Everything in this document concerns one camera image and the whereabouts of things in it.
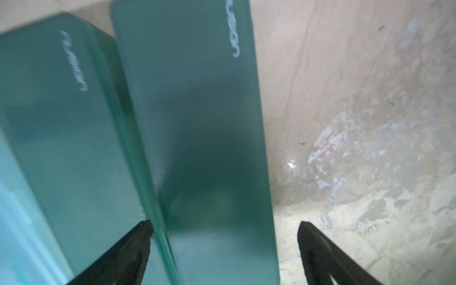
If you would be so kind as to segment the dark green pencil case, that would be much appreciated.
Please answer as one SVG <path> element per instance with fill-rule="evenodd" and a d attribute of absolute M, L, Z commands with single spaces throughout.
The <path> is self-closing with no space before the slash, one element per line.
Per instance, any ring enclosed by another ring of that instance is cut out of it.
<path fill-rule="evenodd" d="M 73 279 L 156 222 L 118 47 L 90 22 L 60 13 L 1 35 L 1 135 Z"/>
<path fill-rule="evenodd" d="M 248 1 L 110 8 L 173 283 L 280 282 Z"/>

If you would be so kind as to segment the light teal pencil case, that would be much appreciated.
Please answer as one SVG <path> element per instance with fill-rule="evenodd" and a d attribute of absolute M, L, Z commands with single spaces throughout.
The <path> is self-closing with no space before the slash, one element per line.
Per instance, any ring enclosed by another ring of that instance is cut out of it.
<path fill-rule="evenodd" d="M 1 284 L 66 285 L 66 257 L 1 135 Z"/>

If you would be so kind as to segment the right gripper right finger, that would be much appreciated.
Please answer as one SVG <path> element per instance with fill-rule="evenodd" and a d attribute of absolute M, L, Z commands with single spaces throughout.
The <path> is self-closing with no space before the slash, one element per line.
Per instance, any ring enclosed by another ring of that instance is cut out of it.
<path fill-rule="evenodd" d="M 309 285 L 381 285 L 310 222 L 300 222 L 298 244 Z"/>

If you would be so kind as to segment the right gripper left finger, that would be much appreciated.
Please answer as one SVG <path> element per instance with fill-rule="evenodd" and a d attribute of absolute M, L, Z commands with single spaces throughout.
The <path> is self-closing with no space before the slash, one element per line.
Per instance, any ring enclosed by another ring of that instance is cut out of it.
<path fill-rule="evenodd" d="M 154 228 L 144 220 L 106 251 L 70 285 L 140 285 L 150 255 Z"/>

